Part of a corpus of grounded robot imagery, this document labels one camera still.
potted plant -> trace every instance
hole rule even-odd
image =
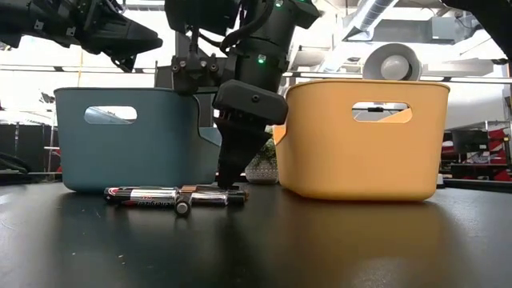
[[[266,132],[272,133],[272,128],[267,127]],[[247,165],[246,178],[249,183],[253,184],[275,184],[278,182],[278,160],[272,138],[266,142],[249,165]]]

table surface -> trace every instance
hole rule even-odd
[[[512,194],[341,203],[248,186],[242,210],[0,187],[0,287],[510,287]]]

blue bin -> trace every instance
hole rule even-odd
[[[196,97],[172,90],[63,88],[55,92],[62,180],[77,192],[215,180],[221,135],[198,128]],[[130,106],[134,122],[99,106]]]

pipe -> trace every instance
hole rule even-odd
[[[331,56],[324,58],[318,72],[337,71],[345,61],[345,59],[336,59],[336,55],[341,52],[342,42],[362,32],[372,31],[382,20],[384,12],[392,8],[397,2],[398,0],[362,0],[358,9],[354,12],[352,20],[342,29],[339,43],[333,48],[330,53]]]

loudspeaker horn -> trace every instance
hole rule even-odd
[[[400,43],[380,46],[362,68],[363,79],[417,81],[421,76],[422,63],[416,53]]]

